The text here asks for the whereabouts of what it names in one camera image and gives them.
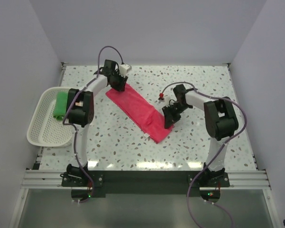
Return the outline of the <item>pink towel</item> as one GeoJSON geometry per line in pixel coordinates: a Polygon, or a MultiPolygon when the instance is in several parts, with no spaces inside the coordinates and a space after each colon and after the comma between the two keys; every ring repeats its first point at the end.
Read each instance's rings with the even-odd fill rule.
{"type": "Polygon", "coordinates": [[[155,143],[162,142],[172,131],[171,127],[164,128],[164,116],[130,85],[126,84],[123,92],[110,89],[106,96],[155,143]]]}

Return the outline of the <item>green towel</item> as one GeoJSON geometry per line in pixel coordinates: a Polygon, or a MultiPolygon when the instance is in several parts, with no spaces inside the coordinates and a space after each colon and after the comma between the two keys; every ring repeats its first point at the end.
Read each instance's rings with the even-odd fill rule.
{"type": "Polygon", "coordinates": [[[57,93],[53,117],[58,121],[62,121],[65,117],[67,109],[67,98],[67,92],[60,91],[57,93]]]}

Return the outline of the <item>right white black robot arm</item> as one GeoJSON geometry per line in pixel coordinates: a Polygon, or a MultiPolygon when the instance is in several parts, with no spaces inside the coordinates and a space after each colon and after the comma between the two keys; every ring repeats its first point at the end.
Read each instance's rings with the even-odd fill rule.
{"type": "Polygon", "coordinates": [[[164,128],[172,127],[181,119],[181,114],[192,108],[198,108],[204,112],[205,126],[210,136],[209,153],[203,165],[203,172],[198,176],[206,186],[212,187],[219,177],[225,173],[225,157],[227,152],[227,140],[234,136],[238,129],[238,119],[233,104],[228,97],[212,98],[202,95],[195,87],[186,89],[184,84],[173,88],[176,100],[171,101],[159,96],[166,105],[162,108],[164,114],[164,128]]]}

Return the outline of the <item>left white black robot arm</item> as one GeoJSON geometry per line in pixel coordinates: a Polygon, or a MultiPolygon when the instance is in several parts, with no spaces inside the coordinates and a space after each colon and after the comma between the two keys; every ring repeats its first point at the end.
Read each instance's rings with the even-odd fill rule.
{"type": "Polygon", "coordinates": [[[71,88],[67,94],[66,114],[63,125],[74,128],[73,153],[75,163],[69,164],[67,172],[77,186],[85,186],[89,181],[87,173],[87,133],[94,118],[94,97],[104,88],[110,86],[117,92],[123,92],[132,67],[128,64],[106,60],[95,77],[82,89],[71,88]]]}

